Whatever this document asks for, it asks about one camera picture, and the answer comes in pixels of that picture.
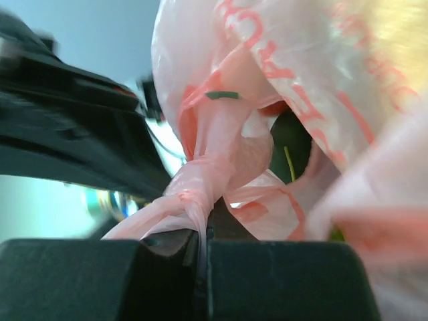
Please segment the pink plastic bag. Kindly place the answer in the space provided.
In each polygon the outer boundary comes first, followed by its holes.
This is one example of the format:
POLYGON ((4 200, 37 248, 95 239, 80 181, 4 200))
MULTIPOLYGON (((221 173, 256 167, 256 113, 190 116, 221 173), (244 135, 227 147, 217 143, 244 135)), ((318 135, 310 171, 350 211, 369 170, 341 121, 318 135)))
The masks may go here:
POLYGON ((224 199, 260 240, 339 229, 381 318, 427 319, 426 1, 162 1, 151 51, 187 162, 107 238, 205 237, 224 199), (312 137, 289 184, 270 170, 287 110, 312 137))

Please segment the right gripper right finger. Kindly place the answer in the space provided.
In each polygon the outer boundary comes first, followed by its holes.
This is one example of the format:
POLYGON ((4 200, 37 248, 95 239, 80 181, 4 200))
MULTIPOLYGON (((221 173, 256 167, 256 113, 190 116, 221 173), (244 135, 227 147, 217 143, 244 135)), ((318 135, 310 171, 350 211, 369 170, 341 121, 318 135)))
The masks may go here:
POLYGON ((363 265, 343 243, 259 241, 219 200, 209 218, 210 320, 379 320, 363 265))

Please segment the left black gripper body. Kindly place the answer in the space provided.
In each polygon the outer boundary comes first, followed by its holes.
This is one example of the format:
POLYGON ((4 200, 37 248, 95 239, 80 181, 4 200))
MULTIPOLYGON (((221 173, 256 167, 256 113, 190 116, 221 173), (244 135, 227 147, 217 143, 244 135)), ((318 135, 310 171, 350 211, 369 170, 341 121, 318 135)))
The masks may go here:
POLYGON ((167 171, 126 86, 63 63, 1 14, 1 173, 158 197, 167 171))

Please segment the green avocado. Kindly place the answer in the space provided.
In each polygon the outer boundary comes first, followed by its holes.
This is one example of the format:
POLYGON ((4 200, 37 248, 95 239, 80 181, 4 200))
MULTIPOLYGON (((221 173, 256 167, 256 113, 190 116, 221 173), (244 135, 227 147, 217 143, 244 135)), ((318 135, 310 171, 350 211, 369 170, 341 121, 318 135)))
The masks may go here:
POLYGON ((274 140, 270 170, 285 184, 292 183, 308 166, 312 137, 290 110, 276 118, 270 132, 274 140))

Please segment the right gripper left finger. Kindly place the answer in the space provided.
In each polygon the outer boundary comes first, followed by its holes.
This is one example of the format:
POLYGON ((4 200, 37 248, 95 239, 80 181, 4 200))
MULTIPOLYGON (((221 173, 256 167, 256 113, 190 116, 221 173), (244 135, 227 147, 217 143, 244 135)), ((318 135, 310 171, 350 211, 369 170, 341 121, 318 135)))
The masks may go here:
POLYGON ((2 320, 187 320, 198 237, 11 239, 1 245, 2 320))

